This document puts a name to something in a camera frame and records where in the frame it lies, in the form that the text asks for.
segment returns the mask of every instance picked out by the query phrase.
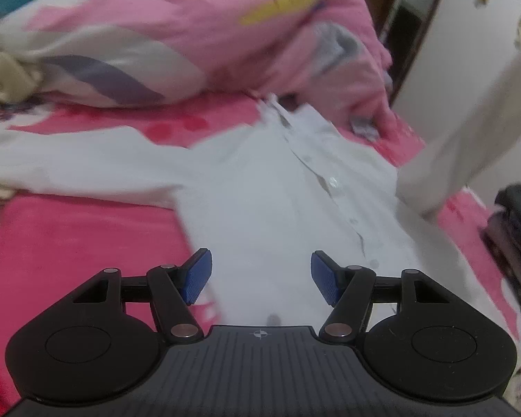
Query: circular mount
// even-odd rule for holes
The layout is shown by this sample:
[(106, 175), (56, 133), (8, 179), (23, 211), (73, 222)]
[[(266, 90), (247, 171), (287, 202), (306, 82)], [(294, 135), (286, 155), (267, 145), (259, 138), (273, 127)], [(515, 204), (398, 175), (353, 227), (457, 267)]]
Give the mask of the circular mount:
[(37, 319), (12, 337), (6, 363), (21, 396), (50, 404), (105, 400), (154, 367), (159, 342), (145, 323), (127, 315), (86, 320), (62, 327), (61, 319)]
[(473, 401), (503, 393), (517, 360), (511, 338), (473, 309), (439, 306), (400, 312), (367, 333), (364, 357), (376, 376), (429, 401)]

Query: bed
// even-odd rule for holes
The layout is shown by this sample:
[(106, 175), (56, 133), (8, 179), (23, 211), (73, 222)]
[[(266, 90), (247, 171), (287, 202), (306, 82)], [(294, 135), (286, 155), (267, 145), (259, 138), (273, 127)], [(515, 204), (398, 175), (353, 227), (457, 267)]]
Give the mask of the bed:
[[(148, 110), (45, 105), (24, 114), (2, 115), (0, 125), (42, 134), (129, 125), (154, 143), (186, 147), (257, 118), (257, 101), (245, 94), (203, 94)], [(345, 130), (343, 134), (352, 142), (366, 143)], [(400, 119), (394, 136), (374, 144), (394, 165), (406, 163), (423, 146)], [(488, 215), (472, 193), (464, 190), (447, 202), (438, 224), (464, 253), (514, 338), (521, 340), (521, 313), (479, 237)], [(189, 254), (171, 210), (19, 193), (0, 211), (2, 408), (18, 398), (4, 365), (6, 344), (18, 328), (98, 270), (117, 267), (124, 275), (141, 275), (158, 264), (181, 264)], [(152, 324), (147, 306), (135, 304), (128, 311)], [(204, 330), (219, 320), (216, 303), (208, 295), (201, 297), (193, 312)]]

